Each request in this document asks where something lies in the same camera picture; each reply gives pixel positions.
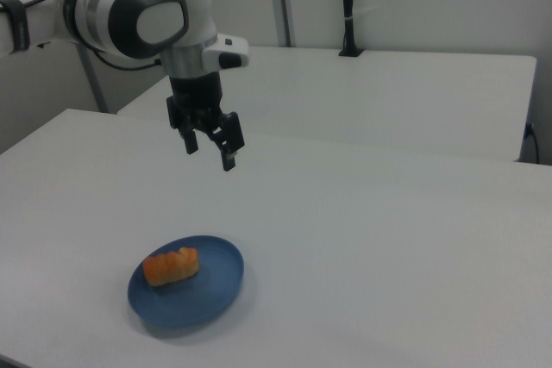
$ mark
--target white table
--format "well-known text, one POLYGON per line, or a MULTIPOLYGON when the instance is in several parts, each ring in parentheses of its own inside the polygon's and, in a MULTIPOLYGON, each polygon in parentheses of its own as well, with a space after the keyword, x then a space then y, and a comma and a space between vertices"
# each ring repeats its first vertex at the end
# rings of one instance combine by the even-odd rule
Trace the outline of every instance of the white table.
POLYGON ((549 367, 547 167, 246 133, 224 173, 165 122, 67 111, 0 155, 0 354, 33 368, 549 367), (240 295, 190 331, 127 303, 215 234, 240 295))
MULTIPOLYGON (((518 159, 536 60, 523 56, 252 47, 221 72, 243 129, 377 147, 518 159)), ((164 79, 119 115, 167 122, 164 79)))

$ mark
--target salmon nigiri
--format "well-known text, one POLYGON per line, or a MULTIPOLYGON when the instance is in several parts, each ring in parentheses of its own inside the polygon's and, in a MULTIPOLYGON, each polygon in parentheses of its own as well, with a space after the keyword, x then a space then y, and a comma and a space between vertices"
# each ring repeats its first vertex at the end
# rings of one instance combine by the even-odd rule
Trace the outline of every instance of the salmon nigiri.
POLYGON ((149 256, 142 262, 144 276, 152 286, 187 279, 199 270, 198 251, 182 247, 177 252, 149 256))

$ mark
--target white wall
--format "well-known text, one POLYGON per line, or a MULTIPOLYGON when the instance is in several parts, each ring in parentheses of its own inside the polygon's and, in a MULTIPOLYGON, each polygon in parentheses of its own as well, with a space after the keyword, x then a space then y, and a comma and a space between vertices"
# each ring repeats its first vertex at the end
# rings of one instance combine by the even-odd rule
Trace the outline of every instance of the white wall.
MULTIPOLYGON (((355 21, 371 49, 537 57, 530 119, 552 164, 552 0, 355 0, 363 6, 376 8, 355 21)), ((342 0, 292 0, 291 9, 297 46, 341 47, 342 0)))
POLYGON ((0 60, 0 153, 67 108, 97 109, 74 45, 0 60))

